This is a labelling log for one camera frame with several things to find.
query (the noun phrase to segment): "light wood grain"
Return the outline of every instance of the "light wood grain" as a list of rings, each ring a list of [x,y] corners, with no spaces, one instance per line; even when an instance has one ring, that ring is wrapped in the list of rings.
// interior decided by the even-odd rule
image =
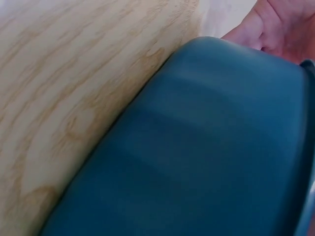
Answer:
[[[165,59],[218,33],[218,1],[0,0],[0,236],[36,234]]]

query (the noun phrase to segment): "teal container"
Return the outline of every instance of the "teal container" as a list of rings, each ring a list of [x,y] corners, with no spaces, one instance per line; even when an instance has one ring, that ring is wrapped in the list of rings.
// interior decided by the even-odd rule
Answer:
[[[301,66],[202,37],[103,138],[42,236],[305,236],[315,85]]]

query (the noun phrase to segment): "hand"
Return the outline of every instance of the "hand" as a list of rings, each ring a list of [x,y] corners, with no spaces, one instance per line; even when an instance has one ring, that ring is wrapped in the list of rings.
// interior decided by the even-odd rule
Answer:
[[[258,0],[223,39],[294,63],[315,59],[315,0]]]

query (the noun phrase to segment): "skin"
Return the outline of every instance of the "skin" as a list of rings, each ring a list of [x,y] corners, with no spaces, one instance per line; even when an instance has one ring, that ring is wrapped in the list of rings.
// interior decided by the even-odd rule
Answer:
[[[294,63],[315,59],[315,0],[258,0],[223,39]]]

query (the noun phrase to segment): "finger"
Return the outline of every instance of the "finger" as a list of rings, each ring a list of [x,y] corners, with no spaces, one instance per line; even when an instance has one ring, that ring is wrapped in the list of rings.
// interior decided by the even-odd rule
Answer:
[[[253,7],[241,24],[223,36],[222,39],[259,49],[259,47],[261,48],[261,40],[259,38],[262,33],[263,20]]]

